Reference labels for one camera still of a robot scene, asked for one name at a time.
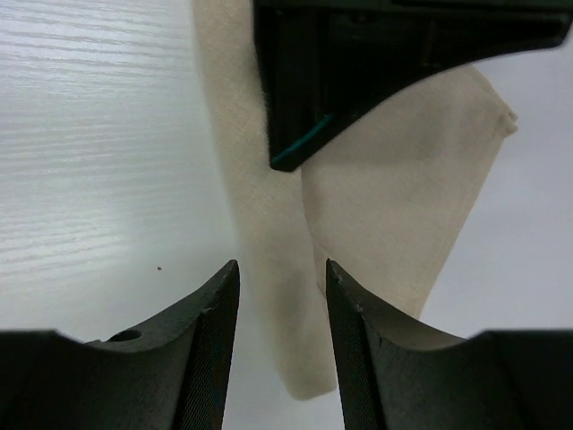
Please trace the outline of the beige cloth napkin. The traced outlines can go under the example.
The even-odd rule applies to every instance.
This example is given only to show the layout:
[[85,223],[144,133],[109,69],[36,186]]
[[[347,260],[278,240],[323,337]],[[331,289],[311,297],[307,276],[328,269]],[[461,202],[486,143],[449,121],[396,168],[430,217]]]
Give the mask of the beige cloth napkin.
[[333,259],[418,317],[516,114],[473,66],[376,107],[294,173],[269,167],[247,1],[192,5],[240,263],[296,400],[337,387],[325,292]]

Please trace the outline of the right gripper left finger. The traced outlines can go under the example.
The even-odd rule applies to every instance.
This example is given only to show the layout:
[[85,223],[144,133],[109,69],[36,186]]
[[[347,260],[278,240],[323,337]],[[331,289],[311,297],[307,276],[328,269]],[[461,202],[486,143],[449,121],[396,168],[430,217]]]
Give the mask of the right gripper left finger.
[[109,340],[1,335],[4,429],[219,429],[240,295],[236,261]]

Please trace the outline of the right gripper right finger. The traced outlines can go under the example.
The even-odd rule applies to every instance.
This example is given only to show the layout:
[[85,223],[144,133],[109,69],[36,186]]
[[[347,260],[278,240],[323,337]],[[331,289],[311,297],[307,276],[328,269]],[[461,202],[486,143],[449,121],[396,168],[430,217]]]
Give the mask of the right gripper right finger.
[[571,331],[459,338],[376,297],[334,261],[326,291],[346,428],[571,428]]

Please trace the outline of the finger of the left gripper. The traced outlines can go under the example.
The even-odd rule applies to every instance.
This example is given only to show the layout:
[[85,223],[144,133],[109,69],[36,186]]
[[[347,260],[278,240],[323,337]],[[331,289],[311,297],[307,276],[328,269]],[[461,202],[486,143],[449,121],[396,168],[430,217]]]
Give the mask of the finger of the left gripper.
[[269,165],[292,172],[381,102],[435,74],[562,45],[565,1],[256,1]]

